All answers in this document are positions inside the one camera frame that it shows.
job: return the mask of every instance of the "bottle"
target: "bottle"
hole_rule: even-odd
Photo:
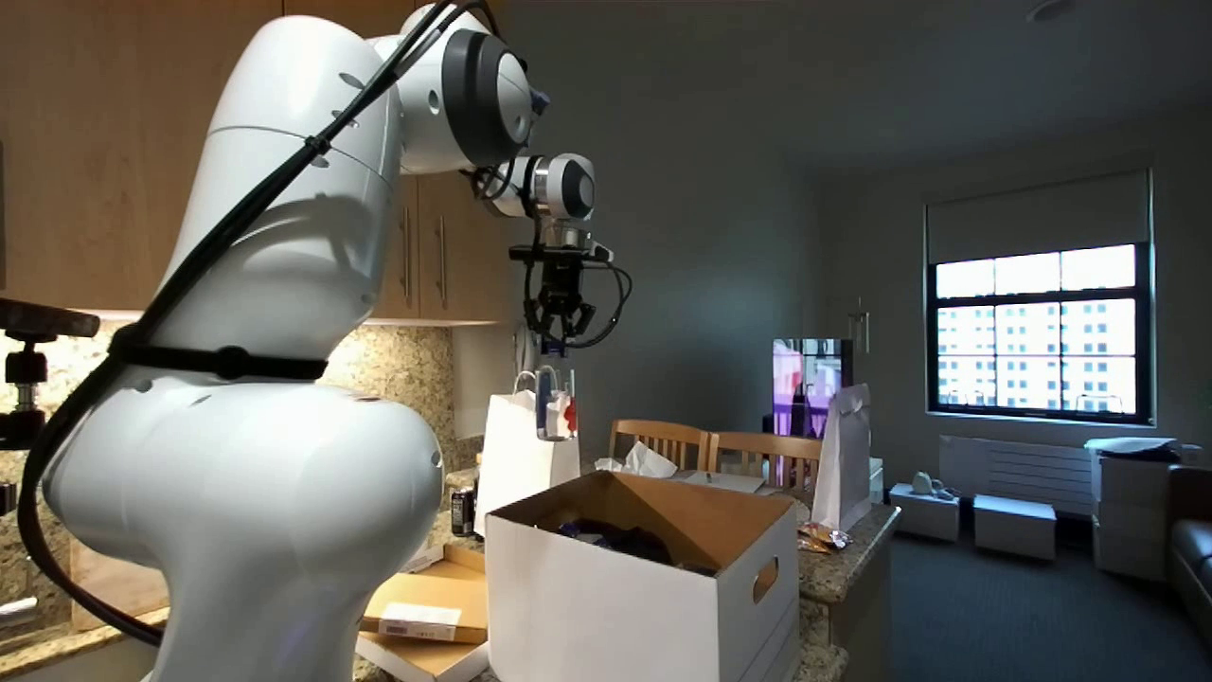
[[[579,424],[576,424],[576,398],[568,398],[568,405],[564,405],[564,424],[568,424],[568,436],[579,432]]]
[[[807,394],[803,394],[803,383],[795,383],[795,394],[792,394],[792,436],[811,436],[807,432]]]

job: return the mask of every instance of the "cabinet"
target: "cabinet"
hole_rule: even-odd
[[[417,4],[4,0],[0,296],[148,307],[178,242],[208,117],[258,27],[326,15],[356,34],[390,34]],[[504,235],[455,174],[405,182],[398,224],[379,318],[508,314]]]
[[[511,231],[462,174],[405,178],[375,318],[508,322]]]
[[[1102,572],[1167,580],[1170,451],[1095,458],[1095,565]]]
[[[155,296],[212,106],[273,15],[276,0],[0,4],[0,296]]]

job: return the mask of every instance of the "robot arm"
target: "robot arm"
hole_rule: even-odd
[[[534,224],[530,246],[515,246],[511,261],[523,261],[523,314],[526,330],[542,341],[542,352],[598,345],[621,318],[633,296],[633,277],[614,265],[614,254],[587,231],[595,216],[595,163],[587,155],[515,155],[492,171],[473,174],[477,193],[504,216],[526,216]],[[595,307],[579,296],[583,269],[606,269],[617,284],[617,307],[610,322],[587,337]]]
[[[30,557],[102,621],[159,644],[53,565],[42,485],[76,538],[167,572],[155,682],[348,674],[360,606],[432,523],[439,458],[413,409],[307,379],[379,296],[398,171],[511,167],[542,106],[462,4],[420,8],[401,38],[322,19],[258,30],[216,106],[170,277],[23,470]],[[561,224],[538,178],[583,163],[526,167],[508,189],[534,224]],[[576,277],[598,246],[534,239],[523,258],[549,280],[530,322],[583,311]]]

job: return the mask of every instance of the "sofa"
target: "sofa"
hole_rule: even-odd
[[[1212,644],[1212,470],[1170,466],[1167,580]]]

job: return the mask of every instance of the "window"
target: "window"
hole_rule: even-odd
[[[1148,261],[1148,242],[936,261],[928,273],[928,405],[1148,421]]]

